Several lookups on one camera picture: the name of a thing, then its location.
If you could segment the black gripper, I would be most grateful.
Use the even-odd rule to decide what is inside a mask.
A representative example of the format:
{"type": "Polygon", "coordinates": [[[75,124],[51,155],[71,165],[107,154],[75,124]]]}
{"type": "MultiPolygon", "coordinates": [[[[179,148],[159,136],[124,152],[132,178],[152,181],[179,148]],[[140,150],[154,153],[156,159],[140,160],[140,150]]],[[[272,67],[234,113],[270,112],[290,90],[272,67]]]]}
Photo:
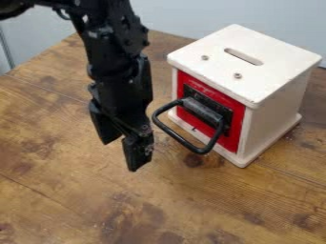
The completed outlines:
{"type": "Polygon", "coordinates": [[[154,136],[147,107],[152,101],[149,59],[140,55],[128,70],[99,77],[88,87],[89,114],[104,145],[121,135],[127,168],[136,172],[151,162],[154,136]]]}

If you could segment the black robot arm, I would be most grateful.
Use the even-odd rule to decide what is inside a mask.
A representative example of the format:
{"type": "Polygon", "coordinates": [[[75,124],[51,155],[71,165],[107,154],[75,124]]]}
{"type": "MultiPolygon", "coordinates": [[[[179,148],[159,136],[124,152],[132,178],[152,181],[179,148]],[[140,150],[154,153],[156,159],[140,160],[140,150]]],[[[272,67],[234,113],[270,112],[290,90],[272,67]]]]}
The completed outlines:
{"type": "Polygon", "coordinates": [[[127,168],[135,172],[151,161],[154,146],[149,59],[143,54],[149,30],[129,0],[0,0],[0,21],[35,6],[51,8],[81,38],[93,80],[88,91],[95,130],[103,144],[120,139],[127,168]]]}

